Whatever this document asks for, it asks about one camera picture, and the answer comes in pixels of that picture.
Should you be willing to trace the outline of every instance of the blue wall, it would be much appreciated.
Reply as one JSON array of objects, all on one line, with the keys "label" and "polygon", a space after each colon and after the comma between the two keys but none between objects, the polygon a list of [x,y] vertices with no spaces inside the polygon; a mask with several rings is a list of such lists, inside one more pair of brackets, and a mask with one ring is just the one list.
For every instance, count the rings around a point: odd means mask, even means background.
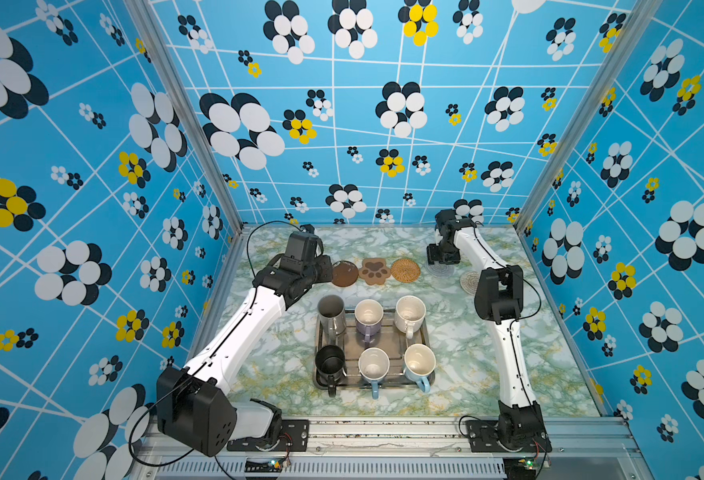
[{"label": "blue wall", "polygon": [[124,5],[40,4],[0,1],[0,478],[118,478],[231,232]]},{"label": "blue wall", "polygon": [[513,222],[633,6],[152,3],[243,220],[315,224]]},{"label": "blue wall", "polygon": [[526,242],[654,476],[703,480],[704,2],[665,0],[607,97]]}]

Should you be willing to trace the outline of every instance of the green marble surface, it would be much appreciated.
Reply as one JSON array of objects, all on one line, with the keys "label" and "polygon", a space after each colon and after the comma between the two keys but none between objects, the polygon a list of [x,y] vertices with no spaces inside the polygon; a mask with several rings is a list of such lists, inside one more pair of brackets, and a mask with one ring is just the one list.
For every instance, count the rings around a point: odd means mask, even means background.
[{"label": "green marble surface", "polygon": [[[284,251],[293,228],[265,226],[251,237],[251,260],[258,270]],[[340,227],[318,228],[325,252],[333,262],[349,260],[360,266],[363,258],[381,256],[387,265],[401,257],[422,265],[414,283],[389,278],[382,286],[368,286],[362,280],[347,288],[332,283],[316,285],[291,306],[263,335],[241,368],[229,399],[244,402],[260,398],[283,409],[287,416],[482,416],[499,414],[499,373],[495,352],[484,321],[477,317],[473,299],[459,283],[471,270],[462,261],[449,278],[431,275],[423,265],[425,246],[433,242],[433,228]],[[482,236],[510,264],[519,264],[525,278],[538,287],[538,280],[522,245],[511,228],[484,228]],[[237,269],[221,329],[251,287],[251,269],[243,254]],[[339,390],[336,398],[312,384],[315,353],[315,309],[322,296],[335,293],[354,306],[372,298],[394,306],[403,295],[420,297],[427,307],[429,340],[438,366],[435,384],[425,395],[418,389],[382,389],[373,400],[370,390]],[[523,315],[535,311],[538,297],[525,286]],[[545,416],[599,416],[576,362],[549,304],[544,300],[536,317],[523,321],[522,345],[534,391]]]}]

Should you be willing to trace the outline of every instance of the mug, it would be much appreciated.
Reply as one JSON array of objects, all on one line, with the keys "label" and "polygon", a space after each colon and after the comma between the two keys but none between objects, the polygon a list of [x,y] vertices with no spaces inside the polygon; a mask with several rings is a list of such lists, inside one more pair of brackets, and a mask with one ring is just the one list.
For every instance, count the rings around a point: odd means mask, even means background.
[{"label": "mug", "polygon": [[386,352],[376,347],[365,350],[357,361],[359,373],[370,382],[373,388],[373,399],[379,399],[379,382],[389,371],[389,356]]},{"label": "mug", "polygon": [[327,295],[319,299],[317,321],[328,337],[328,344],[336,345],[338,337],[347,330],[344,300],[338,295]]},{"label": "mug", "polygon": [[408,339],[413,338],[413,332],[421,328],[426,315],[426,305],[420,298],[406,295],[397,300],[395,306],[395,325]]},{"label": "mug", "polygon": [[429,393],[430,373],[435,370],[437,360],[435,353],[423,343],[415,343],[408,347],[403,355],[405,377],[415,382],[424,393]]},{"label": "mug", "polygon": [[335,345],[325,345],[314,356],[317,373],[328,383],[328,395],[331,397],[336,396],[336,385],[341,377],[346,375],[345,362],[344,351]]},{"label": "mug", "polygon": [[367,345],[370,343],[371,337],[381,331],[384,307],[375,300],[363,300],[354,307],[354,318],[357,331],[365,336]]}]

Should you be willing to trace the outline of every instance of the black mug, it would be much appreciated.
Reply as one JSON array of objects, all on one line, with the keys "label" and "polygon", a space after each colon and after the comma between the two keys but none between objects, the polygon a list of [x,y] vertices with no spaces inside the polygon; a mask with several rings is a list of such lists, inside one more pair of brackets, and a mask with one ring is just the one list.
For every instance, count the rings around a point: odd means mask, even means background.
[{"label": "black mug", "polygon": [[328,395],[336,396],[336,385],[344,375],[344,351],[335,345],[325,345],[314,356],[317,372],[328,383]]}]

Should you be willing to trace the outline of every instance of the black mug handle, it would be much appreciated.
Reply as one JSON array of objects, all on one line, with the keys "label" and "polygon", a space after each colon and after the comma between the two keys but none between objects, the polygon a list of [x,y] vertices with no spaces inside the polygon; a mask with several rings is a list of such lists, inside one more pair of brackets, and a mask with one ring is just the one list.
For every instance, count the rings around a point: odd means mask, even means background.
[{"label": "black mug handle", "polygon": [[336,378],[328,376],[328,396],[336,396]]}]

